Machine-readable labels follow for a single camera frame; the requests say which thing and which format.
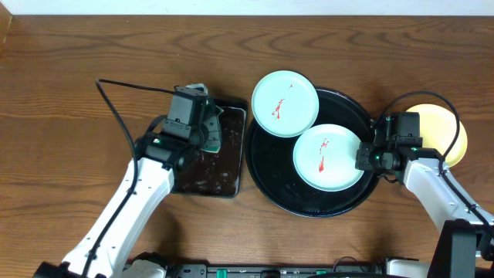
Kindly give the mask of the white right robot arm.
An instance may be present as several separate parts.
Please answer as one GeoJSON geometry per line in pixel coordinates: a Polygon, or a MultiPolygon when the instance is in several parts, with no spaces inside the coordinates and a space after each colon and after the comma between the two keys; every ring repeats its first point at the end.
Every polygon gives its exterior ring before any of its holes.
{"type": "Polygon", "coordinates": [[[491,277],[479,270],[476,256],[493,260],[493,215],[455,180],[443,157],[421,142],[361,143],[355,167],[393,175],[412,192],[440,232],[428,277],[491,277]]]}

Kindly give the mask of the green yellow sponge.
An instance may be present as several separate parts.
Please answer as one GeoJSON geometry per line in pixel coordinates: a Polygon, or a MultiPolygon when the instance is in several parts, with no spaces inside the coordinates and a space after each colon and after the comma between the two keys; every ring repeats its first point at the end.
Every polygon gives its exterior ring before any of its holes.
{"type": "Polygon", "coordinates": [[[223,109],[210,103],[206,110],[203,124],[206,127],[208,133],[206,140],[202,145],[202,150],[209,153],[218,153],[222,146],[222,127],[219,120],[219,116],[222,114],[223,109]]]}

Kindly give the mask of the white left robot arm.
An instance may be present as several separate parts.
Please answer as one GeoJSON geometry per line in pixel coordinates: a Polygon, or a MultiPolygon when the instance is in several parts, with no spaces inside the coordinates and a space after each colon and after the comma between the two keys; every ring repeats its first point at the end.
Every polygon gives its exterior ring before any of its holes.
{"type": "Polygon", "coordinates": [[[62,263],[42,263],[36,277],[120,277],[124,264],[157,205],[174,187],[176,172],[198,150],[221,147],[220,99],[174,104],[155,118],[144,135],[131,141],[132,159],[122,183],[86,237],[62,263]]]}

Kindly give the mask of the yellow plate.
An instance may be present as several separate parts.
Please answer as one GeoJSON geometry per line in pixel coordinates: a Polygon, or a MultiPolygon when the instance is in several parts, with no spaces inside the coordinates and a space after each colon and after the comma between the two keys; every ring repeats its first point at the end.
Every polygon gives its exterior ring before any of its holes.
{"type": "MultiPolygon", "coordinates": [[[[407,109],[407,112],[420,114],[420,136],[423,138],[423,147],[435,148],[444,154],[451,144],[455,132],[455,116],[450,110],[438,105],[423,103],[407,109]]],[[[458,138],[446,156],[445,163],[455,166],[464,157],[468,147],[468,137],[463,124],[460,124],[458,138]]]]}

